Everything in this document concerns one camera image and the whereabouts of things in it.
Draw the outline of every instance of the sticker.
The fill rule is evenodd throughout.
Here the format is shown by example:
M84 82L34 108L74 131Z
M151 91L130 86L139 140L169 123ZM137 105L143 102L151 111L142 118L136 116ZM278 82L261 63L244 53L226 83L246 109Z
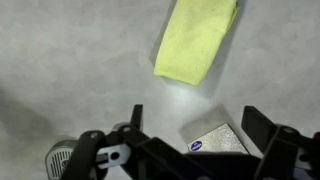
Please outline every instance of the sticker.
M198 151L202 146L201 141L196 141L191 145L191 151Z

